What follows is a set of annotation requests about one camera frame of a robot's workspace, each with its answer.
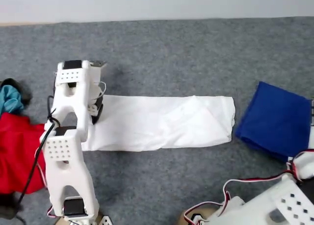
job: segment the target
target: floor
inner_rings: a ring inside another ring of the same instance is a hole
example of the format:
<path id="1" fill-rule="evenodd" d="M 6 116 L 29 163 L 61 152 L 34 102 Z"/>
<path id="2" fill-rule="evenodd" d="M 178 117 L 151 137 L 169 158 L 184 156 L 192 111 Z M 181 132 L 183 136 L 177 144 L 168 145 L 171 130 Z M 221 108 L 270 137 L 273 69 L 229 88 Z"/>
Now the floor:
<path id="1" fill-rule="evenodd" d="M 108 62 L 102 76 L 107 94 L 232 96 L 237 125 L 260 80 L 313 96 L 313 28 L 314 18 L 306 17 L 1 27 L 0 76 L 23 81 L 32 92 L 25 114 L 34 123 L 46 121 L 58 62 L 100 59 Z M 114 225 L 173 225 L 196 203 L 222 201 L 227 179 L 269 176 L 285 167 L 236 138 L 208 148 L 84 157 L 101 209 Z M 230 192 L 249 200 L 270 185 L 234 183 Z M 23 205 L 27 224 L 53 224 L 45 216 L 46 190 L 26 196 Z"/>

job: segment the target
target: red cloth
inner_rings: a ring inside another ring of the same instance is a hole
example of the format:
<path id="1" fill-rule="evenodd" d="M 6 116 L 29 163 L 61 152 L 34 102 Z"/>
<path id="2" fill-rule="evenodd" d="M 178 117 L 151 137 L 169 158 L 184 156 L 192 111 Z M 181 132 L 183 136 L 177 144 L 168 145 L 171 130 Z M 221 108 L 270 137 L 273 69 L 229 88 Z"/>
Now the red cloth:
<path id="1" fill-rule="evenodd" d="M 43 124 L 31 125 L 26 116 L 2 114 L 0 118 L 0 193 L 8 194 L 23 190 L 43 132 Z M 45 173 L 45 160 L 42 153 L 38 163 Z M 43 187 L 40 171 L 36 167 L 26 193 L 33 193 Z"/>

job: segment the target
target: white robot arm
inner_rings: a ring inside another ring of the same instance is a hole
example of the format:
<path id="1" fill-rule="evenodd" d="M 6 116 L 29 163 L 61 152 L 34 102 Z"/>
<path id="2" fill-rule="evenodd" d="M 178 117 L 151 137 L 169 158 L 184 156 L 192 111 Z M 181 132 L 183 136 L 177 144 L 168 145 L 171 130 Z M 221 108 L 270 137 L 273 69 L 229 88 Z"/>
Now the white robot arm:
<path id="1" fill-rule="evenodd" d="M 244 203 L 240 197 L 234 197 L 208 218 L 194 216 L 193 224 L 314 225 L 314 150 L 301 152 L 289 164 L 291 170 L 287 172 L 291 173 L 269 179 L 282 180 L 251 201 Z M 275 222 L 272 213 L 281 214 L 282 221 Z"/>
<path id="2" fill-rule="evenodd" d="M 102 112 L 103 93 L 99 88 L 104 62 L 71 60 L 58 64 L 51 114 L 45 124 L 43 146 L 46 181 L 54 213 L 78 225 L 97 225 L 99 204 L 92 177 L 83 159 L 81 143 L 87 140 L 88 125 L 95 124 Z M 76 126 L 61 126 L 65 117 L 74 112 Z M 78 197 L 65 197 L 64 189 L 72 186 Z M 101 221 L 110 225 L 108 217 Z"/>

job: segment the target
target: blue cloth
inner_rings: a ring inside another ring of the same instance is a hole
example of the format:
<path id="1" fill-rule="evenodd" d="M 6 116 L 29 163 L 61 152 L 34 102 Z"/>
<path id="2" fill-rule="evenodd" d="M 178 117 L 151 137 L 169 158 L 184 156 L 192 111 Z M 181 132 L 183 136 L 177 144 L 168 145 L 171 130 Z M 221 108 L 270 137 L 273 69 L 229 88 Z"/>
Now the blue cloth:
<path id="1" fill-rule="evenodd" d="M 18 90 L 11 85 L 4 85 L 0 90 L 0 114 L 20 113 L 23 109 Z"/>
<path id="2" fill-rule="evenodd" d="M 235 135 L 282 161 L 308 148 L 311 101 L 260 82 Z"/>

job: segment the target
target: teal cloth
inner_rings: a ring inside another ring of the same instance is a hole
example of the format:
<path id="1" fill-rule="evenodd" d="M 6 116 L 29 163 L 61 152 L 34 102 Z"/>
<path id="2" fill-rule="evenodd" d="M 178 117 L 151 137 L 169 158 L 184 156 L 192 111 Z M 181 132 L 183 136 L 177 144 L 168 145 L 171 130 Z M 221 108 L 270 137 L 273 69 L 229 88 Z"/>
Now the teal cloth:
<path id="1" fill-rule="evenodd" d="M 24 109 L 21 95 L 11 85 L 4 85 L 0 90 L 0 115 L 7 113 L 20 113 Z"/>

